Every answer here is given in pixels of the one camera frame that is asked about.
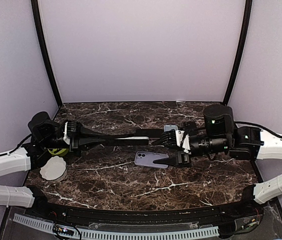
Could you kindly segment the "white silicone phone case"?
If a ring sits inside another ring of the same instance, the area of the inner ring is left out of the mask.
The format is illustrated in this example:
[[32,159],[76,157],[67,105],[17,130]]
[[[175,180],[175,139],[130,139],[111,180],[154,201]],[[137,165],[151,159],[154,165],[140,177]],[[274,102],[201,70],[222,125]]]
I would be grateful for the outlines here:
[[165,159],[169,156],[167,154],[161,154],[156,152],[138,151],[135,155],[134,163],[136,166],[166,169],[166,164],[156,164],[155,160]]

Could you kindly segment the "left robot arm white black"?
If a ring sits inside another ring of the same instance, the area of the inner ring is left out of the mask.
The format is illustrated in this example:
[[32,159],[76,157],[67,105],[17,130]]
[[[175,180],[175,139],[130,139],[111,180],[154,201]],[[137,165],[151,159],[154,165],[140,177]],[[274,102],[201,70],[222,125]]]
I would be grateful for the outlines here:
[[[82,126],[76,121],[57,123],[48,113],[37,113],[28,123],[30,134],[16,148],[0,153],[0,177],[35,170],[46,165],[52,155],[50,149],[67,149],[80,153],[92,145],[126,139],[133,134],[105,135]],[[0,206],[32,208],[41,218],[51,214],[51,206],[45,202],[45,195],[34,186],[10,187],[0,185]]]

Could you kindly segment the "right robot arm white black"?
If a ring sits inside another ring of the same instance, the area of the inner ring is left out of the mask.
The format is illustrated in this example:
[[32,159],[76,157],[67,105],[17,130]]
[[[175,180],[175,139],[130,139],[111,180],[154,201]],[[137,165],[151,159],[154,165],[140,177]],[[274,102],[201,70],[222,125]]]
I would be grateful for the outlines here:
[[[174,149],[177,157],[155,160],[156,164],[183,168],[189,167],[192,157],[224,153],[236,160],[282,160],[282,135],[259,124],[241,121],[237,127],[233,110],[229,106],[211,105],[203,111],[206,133],[198,135],[198,128],[183,127],[182,130],[164,132],[152,144]],[[244,188],[236,213],[246,217],[255,209],[282,195],[282,174],[261,183]]]

